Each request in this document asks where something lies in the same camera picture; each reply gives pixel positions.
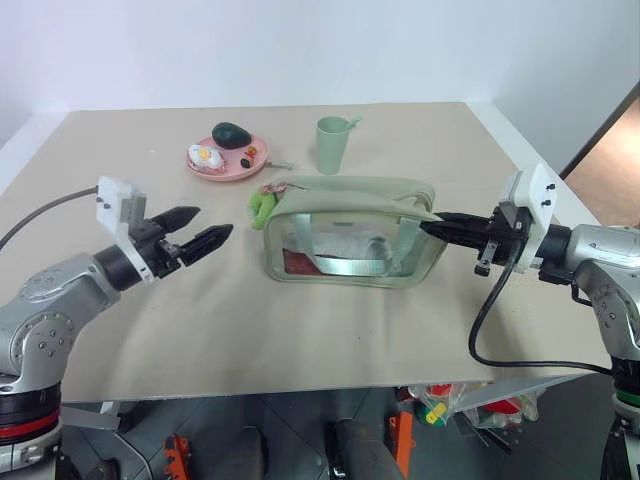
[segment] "pink plate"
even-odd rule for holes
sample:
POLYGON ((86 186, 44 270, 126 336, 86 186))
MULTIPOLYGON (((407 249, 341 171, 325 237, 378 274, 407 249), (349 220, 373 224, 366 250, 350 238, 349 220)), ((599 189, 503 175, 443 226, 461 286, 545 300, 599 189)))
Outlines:
POLYGON ((189 152, 187 152, 187 167, 189 167, 189 169, 199 177, 209 180, 210 182, 233 182, 235 180, 240 180, 241 178, 250 177, 262 170, 262 167, 264 167, 264 163, 269 156, 269 145, 263 139, 256 137, 255 135, 251 135, 251 145, 236 148, 234 150, 220 148, 218 144, 214 143, 213 138, 211 137, 203 138, 198 142, 198 145, 218 149, 224 159, 226 171, 224 173, 213 173, 210 169, 196 167, 191 162, 191 159, 189 159, 189 152), (251 158, 246 154, 246 151, 250 146, 254 146, 258 150, 258 153, 256 153, 253 160, 251 160, 251 158), (251 168, 242 168, 240 160, 243 158, 251 161, 251 168))

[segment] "black cable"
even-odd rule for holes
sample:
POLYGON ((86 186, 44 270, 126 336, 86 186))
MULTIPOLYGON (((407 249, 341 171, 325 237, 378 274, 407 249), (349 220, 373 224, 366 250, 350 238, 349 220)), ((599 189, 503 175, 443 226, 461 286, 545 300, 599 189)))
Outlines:
POLYGON ((514 241, 511 250, 509 252, 509 260, 504 266, 504 270, 500 275, 500 278, 493 286, 491 293, 485 300, 484 304, 480 308, 476 319, 473 322, 473 326, 471 327, 471 332, 469 332, 469 353, 471 356, 482 363, 483 365, 488 365, 490 367, 568 367, 568 368, 580 368, 583 370, 591 370, 592 372, 602 373, 603 375, 611 375, 611 370, 608 368, 600 367, 598 365, 592 365, 590 363, 582 363, 582 362, 565 362, 565 361, 517 361, 517 362, 507 362, 507 361, 496 361, 496 360, 487 360, 486 358, 482 358, 476 349, 476 341, 478 339, 478 333, 480 332, 480 327, 482 327, 482 323, 484 322, 489 310, 493 306, 496 298, 502 291, 503 287, 507 283, 507 280, 511 276, 513 272, 513 268, 516 265, 516 261, 520 256, 522 249, 522 242, 520 240, 514 241))
POLYGON ((29 223, 31 220, 36 218, 41 213, 44 213, 47 210, 52 209, 53 207, 57 207, 61 203, 65 203, 65 202, 68 202, 69 200, 74 200, 76 198, 84 197, 84 196, 87 196, 87 195, 92 195, 94 193, 98 193, 98 187, 87 188, 85 190, 80 190, 79 192, 75 192, 75 193, 71 193, 69 195, 65 195, 64 197, 57 198, 57 199, 55 199, 55 200, 53 200, 53 201, 41 206, 37 210, 34 210, 29 215, 27 215, 22 220, 20 220, 18 223, 16 223, 15 226, 11 230, 9 230, 7 232, 7 234, 4 237, 2 237, 2 239, 0 239, 0 250, 2 250, 4 248, 4 246, 9 242, 9 240, 11 240, 11 238, 16 233, 18 233, 27 223, 29 223))

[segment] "egg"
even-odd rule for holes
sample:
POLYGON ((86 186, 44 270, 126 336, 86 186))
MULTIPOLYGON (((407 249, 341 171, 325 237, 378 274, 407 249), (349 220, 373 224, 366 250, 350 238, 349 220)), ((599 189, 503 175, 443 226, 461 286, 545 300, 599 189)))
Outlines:
POLYGON ((214 170, 224 167, 222 155, 215 148, 204 145, 191 145, 189 159, 196 167, 206 167, 214 170))

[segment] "table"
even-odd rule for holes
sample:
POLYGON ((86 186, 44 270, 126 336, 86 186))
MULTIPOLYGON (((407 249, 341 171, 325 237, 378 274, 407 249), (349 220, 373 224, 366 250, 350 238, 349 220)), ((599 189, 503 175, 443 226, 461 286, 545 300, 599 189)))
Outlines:
MULTIPOLYGON (((435 211, 488 215, 516 170, 505 153, 518 157, 513 139, 496 133, 504 128, 495 127, 495 112, 464 103, 70 113, 0 196, 3 230, 50 199, 95 185, 100 175, 139 185, 148 194, 147 216, 175 205, 201 207, 192 225, 170 238, 175 242, 211 224, 234 223, 235 230, 214 254, 151 286, 134 287, 90 323, 70 356, 63 399, 475 379, 522 385, 577 373, 495 369, 469 356, 470 325, 500 270, 494 268, 489 279, 474 275, 476 252, 469 249, 449 246, 430 275, 409 290, 272 280, 262 267, 262 234, 251 229, 246 204, 283 172, 265 169, 246 181, 219 184, 197 178, 184 164, 188 145, 216 123, 231 121, 267 139, 271 159, 295 163, 294 174, 317 174, 316 120, 358 113, 364 120, 352 132, 340 174, 427 181, 436 188, 435 211)), ((562 203, 570 195, 559 191, 562 203)), ((0 255, 0 303, 39 269, 110 243, 91 198, 42 215, 0 255)), ((591 310, 572 302, 568 288, 539 282, 534 271, 512 277, 483 327, 479 351, 499 360, 608 364, 591 310)))

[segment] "light green cup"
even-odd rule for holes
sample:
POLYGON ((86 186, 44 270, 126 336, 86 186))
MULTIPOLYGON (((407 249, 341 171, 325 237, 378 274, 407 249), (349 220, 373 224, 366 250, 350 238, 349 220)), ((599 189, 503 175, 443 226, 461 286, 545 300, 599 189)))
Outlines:
POLYGON ((316 126, 316 166, 320 173, 335 175, 340 170, 349 132, 355 122, 342 117, 325 117, 316 126))

